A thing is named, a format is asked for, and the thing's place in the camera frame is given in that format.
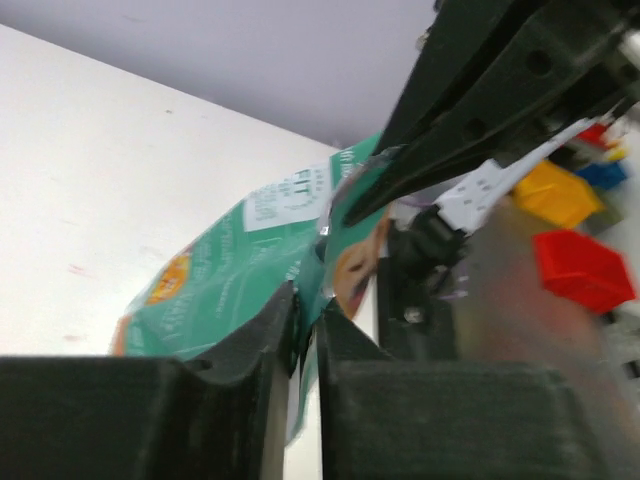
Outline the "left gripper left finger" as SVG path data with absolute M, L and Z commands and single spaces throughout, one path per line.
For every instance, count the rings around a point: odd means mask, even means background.
M 189 361 L 5 357 L 5 479 L 279 479 L 294 289 Z

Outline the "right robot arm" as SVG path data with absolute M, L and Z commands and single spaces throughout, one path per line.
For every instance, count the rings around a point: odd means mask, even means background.
M 493 205 L 543 158 L 639 99 L 635 1 L 440 1 L 436 12 L 376 145 L 383 171 L 343 219 L 353 226 L 460 179 L 391 228 L 379 344 L 403 360 L 455 357 L 437 293 Z

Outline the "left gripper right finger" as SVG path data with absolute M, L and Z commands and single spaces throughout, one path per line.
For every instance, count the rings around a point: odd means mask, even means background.
M 316 324 L 327 479 L 601 479 L 605 460 L 556 371 L 404 361 L 335 310 Z

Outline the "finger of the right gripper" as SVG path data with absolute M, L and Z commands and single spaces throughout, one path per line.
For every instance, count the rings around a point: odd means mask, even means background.
M 506 166 L 581 119 L 625 113 L 639 64 L 623 52 L 635 1 L 446 1 L 378 142 L 393 156 L 350 207 L 354 225 L 391 201 Z

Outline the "green pet food bag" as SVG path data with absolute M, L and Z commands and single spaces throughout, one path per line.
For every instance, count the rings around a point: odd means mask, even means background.
M 384 209 L 354 227 L 327 229 L 328 208 L 345 209 L 337 189 L 351 182 L 376 143 L 369 137 L 236 204 L 133 299 L 116 327 L 113 353 L 192 359 L 253 318 L 282 283 L 292 282 L 301 307 L 287 419 L 287 436 L 294 439 L 317 376 L 314 323 L 330 302 L 354 317 L 386 243 Z

